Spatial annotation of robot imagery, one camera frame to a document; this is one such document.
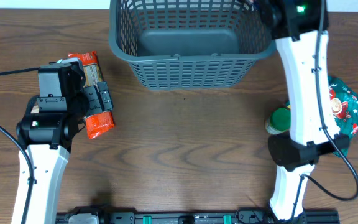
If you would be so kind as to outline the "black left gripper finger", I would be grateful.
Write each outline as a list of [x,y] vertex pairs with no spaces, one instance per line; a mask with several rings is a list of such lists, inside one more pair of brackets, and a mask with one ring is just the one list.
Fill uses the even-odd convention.
[[86,116],[92,116],[103,112],[100,94],[95,86],[84,87],[83,92],[89,101],[89,109]]
[[97,82],[99,94],[101,97],[101,105],[104,111],[111,111],[114,108],[108,84],[106,82]]

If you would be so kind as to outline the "orange spaghetti package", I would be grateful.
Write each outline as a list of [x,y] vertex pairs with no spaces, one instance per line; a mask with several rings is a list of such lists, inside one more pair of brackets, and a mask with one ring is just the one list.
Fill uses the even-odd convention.
[[[84,87],[95,86],[98,90],[97,82],[105,82],[96,51],[87,53],[69,53],[68,57],[78,58],[82,62],[85,73]],[[94,139],[104,134],[115,126],[111,111],[103,110],[100,114],[92,116],[85,115],[86,131],[90,139]]]

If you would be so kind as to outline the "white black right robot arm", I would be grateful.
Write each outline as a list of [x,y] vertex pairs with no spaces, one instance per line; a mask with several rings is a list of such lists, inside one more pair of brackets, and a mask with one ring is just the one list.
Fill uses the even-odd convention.
[[262,22],[280,54],[290,103],[290,128],[270,136],[268,149],[277,165],[269,205],[279,223],[306,218],[302,200],[307,180],[322,155],[349,147],[339,132],[329,96],[325,1],[260,1]]

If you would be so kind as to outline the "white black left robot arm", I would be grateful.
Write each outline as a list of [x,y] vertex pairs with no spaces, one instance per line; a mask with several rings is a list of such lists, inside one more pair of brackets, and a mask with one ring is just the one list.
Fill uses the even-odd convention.
[[97,68],[80,57],[42,65],[39,94],[27,103],[16,133],[24,151],[13,223],[54,223],[65,167],[80,124],[109,121],[113,103]]

